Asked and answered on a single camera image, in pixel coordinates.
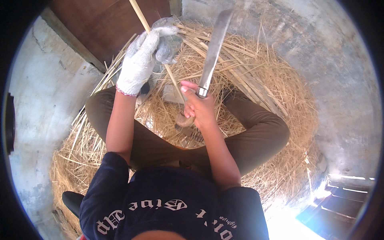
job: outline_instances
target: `brown pants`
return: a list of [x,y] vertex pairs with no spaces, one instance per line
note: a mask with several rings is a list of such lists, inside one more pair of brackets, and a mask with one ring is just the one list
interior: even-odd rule
[[[91,96],[85,110],[89,122],[105,141],[109,118],[115,99],[115,87]],[[243,124],[246,131],[228,137],[225,143],[241,175],[245,175],[277,154],[288,142],[289,129],[277,115],[244,97],[225,103],[228,110]],[[206,147],[180,149],[163,140],[135,120],[130,165],[133,169],[181,163],[210,177],[211,169]]]

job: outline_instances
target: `forearm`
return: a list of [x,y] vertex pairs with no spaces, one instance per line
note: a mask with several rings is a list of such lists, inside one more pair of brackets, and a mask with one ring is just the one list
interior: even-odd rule
[[135,103],[136,97],[125,96],[116,91],[105,142],[107,152],[119,154],[127,163],[133,143]]
[[223,135],[215,122],[211,126],[202,127],[212,176],[220,190],[241,186],[241,176],[235,160],[225,144]]

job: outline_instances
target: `bare hand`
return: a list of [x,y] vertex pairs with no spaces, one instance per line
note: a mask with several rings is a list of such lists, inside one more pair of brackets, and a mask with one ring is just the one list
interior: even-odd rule
[[197,84],[188,81],[181,81],[180,84],[182,85],[181,91],[188,99],[184,106],[185,117],[196,117],[195,125],[200,130],[217,124],[213,96],[208,93],[206,98],[201,99],[195,94]]

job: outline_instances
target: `white work glove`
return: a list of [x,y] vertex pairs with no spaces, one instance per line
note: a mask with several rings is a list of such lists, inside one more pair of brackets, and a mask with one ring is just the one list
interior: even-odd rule
[[143,32],[130,44],[116,83],[116,90],[119,93],[137,96],[152,74],[155,58],[163,64],[175,63],[175,60],[172,59],[172,48],[164,36],[174,35],[178,30],[175,26],[156,27],[148,34]]

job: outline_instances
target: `person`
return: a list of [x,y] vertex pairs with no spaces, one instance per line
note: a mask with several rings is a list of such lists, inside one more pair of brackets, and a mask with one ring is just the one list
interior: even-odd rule
[[[85,197],[65,192],[63,201],[81,203],[69,208],[87,239],[268,239],[260,196],[242,187],[241,177],[287,144],[289,130],[280,117],[235,92],[224,104],[246,130],[224,139],[212,95],[200,99],[196,84],[181,81],[184,114],[195,117],[204,147],[175,147],[134,119],[154,59],[172,62],[160,54],[166,47],[161,38],[175,33],[172,26],[143,33],[129,46],[116,87],[89,98],[87,117],[107,153]],[[130,168],[136,172],[128,182]]]

